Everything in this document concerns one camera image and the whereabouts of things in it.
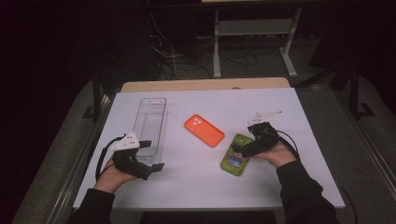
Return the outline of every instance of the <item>white table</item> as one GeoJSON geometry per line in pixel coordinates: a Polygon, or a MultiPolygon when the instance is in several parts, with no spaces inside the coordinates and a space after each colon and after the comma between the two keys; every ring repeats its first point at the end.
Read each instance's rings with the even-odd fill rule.
{"type": "MultiPolygon", "coordinates": [[[[106,125],[92,155],[74,207],[79,207],[92,188],[96,164],[102,148],[113,138],[134,127],[142,98],[164,97],[169,113],[163,145],[165,166],[148,180],[135,180],[116,193],[115,209],[131,210],[265,210],[280,208],[280,185],[276,169],[266,161],[250,160],[237,177],[219,165],[237,133],[252,136],[247,129],[256,112],[283,111],[270,120],[278,130],[296,142],[308,173],[323,186],[323,196],[335,207],[345,204],[320,152],[308,120],[292,88],[122,92],[116,96],[106,125]],[[225,133],[216,146],[208,147],[184,127],[193,114],[200,114],[225,133]]],[[[107,161],[111,152],[106,154],[107,161]]]]}

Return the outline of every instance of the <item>wearable hand device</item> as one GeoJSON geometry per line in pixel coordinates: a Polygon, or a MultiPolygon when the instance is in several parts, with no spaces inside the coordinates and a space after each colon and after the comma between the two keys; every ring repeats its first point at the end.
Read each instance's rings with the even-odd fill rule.
{"type": "Polygon", "coordinates": [[[135,133],[131,132],[123,137],[117,137],[113,139],[107,144],[106,147],[103,148],[96,167],[96,180],[101,174],[100,169],[107,153],[107,149],[116,141],[119,141],[119,143],[111,148],[113,151],[115,151],[113,154],[113,162],[114,166],[121,172],[147,180],[151,173],[160,172],[163,169],[164,163],[147,166],[146,164],[143,164],[137,160],[136,153],[139,148],[150,147],[151,141],[138,141],[135,133]]]}
{"type": "Polygon", "coordinates": [[[256,123],[248,126],[247,129],[250,133],[253,133],[254,142],[242,147],[237,144],[232,145],[233,151],[241,153],[244,158],[252,157],[261,152],[268,151],[280,141],[288,148],[297,160],[300,159],[297,146],[295,146],[296,149],[294,149],[288,141],[278,135],[279,131],[273,128],[269,122],[256,123]]]}

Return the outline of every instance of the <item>dark background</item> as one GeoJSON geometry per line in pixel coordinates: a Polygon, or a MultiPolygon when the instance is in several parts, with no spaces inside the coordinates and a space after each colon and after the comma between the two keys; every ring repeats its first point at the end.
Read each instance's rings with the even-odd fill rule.
{"type": "MultiPolygon", "coordinates": [[[[127,2],[130,6],[141,4],[127,2]]],[[[86,10],[104,3],[113,7],[126,4],[0,3],[2,222],[12,220],[70,105],[93,74],[98,74],[109,93],[125,81],[155,80],[159,75],[148,50],[148,15],[86,10]]],[[[246,16],[236,12],[225,15],[246,16]]],[[[177,43],[177,50],[187,53],[194,53],[194,45],[183,43],[213,30],[211,11],[156,16],[163,34],[177,43]]],[[[313,65],[325,69],[352,57],[396,114],[395,21],[391,2],[386,1],[305,7],[298,33],[310,36],[325,31],[313,65]]]]}

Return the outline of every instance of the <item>phone case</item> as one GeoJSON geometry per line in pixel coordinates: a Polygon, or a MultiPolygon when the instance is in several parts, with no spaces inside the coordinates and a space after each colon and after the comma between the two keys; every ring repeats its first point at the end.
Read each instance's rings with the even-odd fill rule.
{"type": "Polygon", "coordinates": [[[210,147],[215,147],[224,138],[221,130],[196,114],[184,123],[184,127],[210,147]]]}
{"type": "Polygon", "coordinates": [[[242,173],[244,173],[249,158],[243,158],[241,153],[234,153],[232,144],[244,146],[253,141],[253,139],[244,136],[241,133],[236,134],[230,146],[228,147],[223,160],[221,161],[221,169],[236,176],[240,176],[242,173]]]}

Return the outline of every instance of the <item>black sleeve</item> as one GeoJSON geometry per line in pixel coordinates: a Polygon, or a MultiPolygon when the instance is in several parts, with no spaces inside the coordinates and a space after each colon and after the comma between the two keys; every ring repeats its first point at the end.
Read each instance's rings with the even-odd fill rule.
{"type": "Polygon", "coordinates": [[[276,172],[288,224],[339,223],[334,206],[321,195],[323,187],[309,176],[300,161],[287,163],[276,172]]]}
{"type": "Polygon", "coordinates": [[[81,206],[67,224],[107,224],[110,222],[110,212],[115,195],[98,189],[88,189],[81,206]]]}

